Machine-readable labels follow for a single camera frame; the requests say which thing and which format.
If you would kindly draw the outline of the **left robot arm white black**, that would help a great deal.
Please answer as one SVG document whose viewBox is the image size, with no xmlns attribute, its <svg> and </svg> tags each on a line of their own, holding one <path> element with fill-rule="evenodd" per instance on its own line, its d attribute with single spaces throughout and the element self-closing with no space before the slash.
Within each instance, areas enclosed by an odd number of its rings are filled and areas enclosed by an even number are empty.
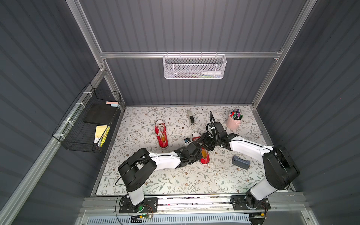
<svg viewBox="0 0 360 225">
<path fill-rule="evenodd" d="M 158 170 L 178 169 L 199 162 L 203 141 L 194 140 L 186 147 L 169 153 L 152 153 L 139 149 L 120 164 L 118 171 L 133 206 L 143 204 L 145 196 L 142 186 Z"/>
</svg>

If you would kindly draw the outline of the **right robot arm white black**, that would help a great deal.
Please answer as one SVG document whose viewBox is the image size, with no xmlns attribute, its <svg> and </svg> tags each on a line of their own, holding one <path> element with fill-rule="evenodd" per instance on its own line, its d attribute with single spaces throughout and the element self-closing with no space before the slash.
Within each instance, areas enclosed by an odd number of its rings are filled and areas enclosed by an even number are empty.
<svg viewBox="0 0 360 225">
<path fill-rule="evenodd" d="M 219 146 L 262 163 L 265 178 L 249 189 L 244 199 L 251 209 L 274 192 L 287 189 L 300 175 L 300 170 L 285 147 L 260 145 L 237 134 L 228 134 L 220 122 L 207 124 L 206 133 L 202 135 L 202 146 L 208 151 Z"/>
</svg>

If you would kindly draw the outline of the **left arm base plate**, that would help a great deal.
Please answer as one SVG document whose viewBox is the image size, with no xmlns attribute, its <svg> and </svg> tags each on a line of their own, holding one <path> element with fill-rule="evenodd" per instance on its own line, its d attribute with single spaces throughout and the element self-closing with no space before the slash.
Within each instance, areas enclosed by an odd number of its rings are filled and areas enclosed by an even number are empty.
<svg viewBox="0 0 360 225">
<path fill-rule="evenodd" d="M 140 204 L 133 205 L 130 198 L 122 198 L 119 202 L 119 213 L 154 213 L 157 212 L 158 198 L 146 197 Z"/>
</svg>

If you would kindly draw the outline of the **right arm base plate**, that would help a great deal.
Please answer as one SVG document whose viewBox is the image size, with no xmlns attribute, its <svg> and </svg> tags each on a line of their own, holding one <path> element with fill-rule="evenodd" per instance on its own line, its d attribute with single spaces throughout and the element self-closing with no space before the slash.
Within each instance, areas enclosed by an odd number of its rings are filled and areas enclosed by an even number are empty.
<svg viewBox="0 0 360 225">
<path fill-rule="evenodd" d="M 233 209 L 236 210 L 269 210 L 271 209 L 268 198 L 257 200 L 248 195 L 234 195 L 230 198 Z"/>
</svg>

